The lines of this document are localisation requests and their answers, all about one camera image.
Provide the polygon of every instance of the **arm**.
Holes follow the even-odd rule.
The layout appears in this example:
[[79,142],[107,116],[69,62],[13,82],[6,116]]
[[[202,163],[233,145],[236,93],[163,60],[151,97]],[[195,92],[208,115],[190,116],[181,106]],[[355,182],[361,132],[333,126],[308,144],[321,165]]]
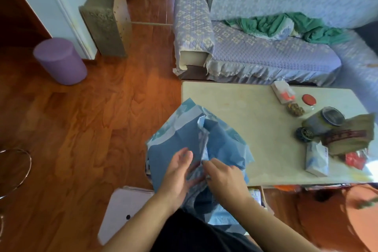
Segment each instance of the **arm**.
[[190,187],[204,178],[187,181],[196,166],[193,153],[183,148],[172,158],[158,192],[104,246],[102,252],[147,252],[167,219],[182,205]]
[[261,207],[250,195],[243,174],[218,159],[203,164],[211,192],[265,252],[319,252],[319,249]]

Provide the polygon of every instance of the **red packet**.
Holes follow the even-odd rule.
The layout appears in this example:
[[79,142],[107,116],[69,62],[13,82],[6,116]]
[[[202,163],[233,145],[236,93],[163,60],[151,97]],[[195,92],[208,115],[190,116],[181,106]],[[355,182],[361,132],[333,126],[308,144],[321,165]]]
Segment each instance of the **red packet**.
[[350,167],[362,170],[366,163],[366,157],[360,156],[357,152],[345,154],[345,163]]

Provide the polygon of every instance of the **sofa armrest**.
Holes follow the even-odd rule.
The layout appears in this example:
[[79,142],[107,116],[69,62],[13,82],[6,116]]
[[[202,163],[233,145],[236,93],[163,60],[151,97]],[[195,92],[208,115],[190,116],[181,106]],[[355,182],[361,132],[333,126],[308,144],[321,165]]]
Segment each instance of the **sofa armrest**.
[[[215,44],[206,0],[175,0],[173,29],[177,67],[174,72],[181,74],[187,69],[186,65],[203,66],[208,55],[212,55]],[[182,56],[182,51],[193,54],[186,60],[182,57],[188,54]]]

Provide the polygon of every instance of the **cat scratching post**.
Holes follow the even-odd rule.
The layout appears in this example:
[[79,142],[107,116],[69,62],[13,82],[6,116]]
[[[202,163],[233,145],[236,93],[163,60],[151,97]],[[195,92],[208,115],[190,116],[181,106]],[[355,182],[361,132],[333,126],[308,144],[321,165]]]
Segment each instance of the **cat scratching post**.
[[79,11],[101,55],[127,57],[132,31],[126,0],[87,0]]

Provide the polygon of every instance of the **purple stool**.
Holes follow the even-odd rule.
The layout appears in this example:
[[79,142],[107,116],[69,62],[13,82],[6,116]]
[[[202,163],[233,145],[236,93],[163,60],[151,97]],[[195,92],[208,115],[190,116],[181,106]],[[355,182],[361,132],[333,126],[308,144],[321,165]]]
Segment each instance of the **purple stool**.
[[64,38],[51,38],[38,44],[34,57],[43,68],[62,85],[73,85],[87,76],[87,67],[73,43]]

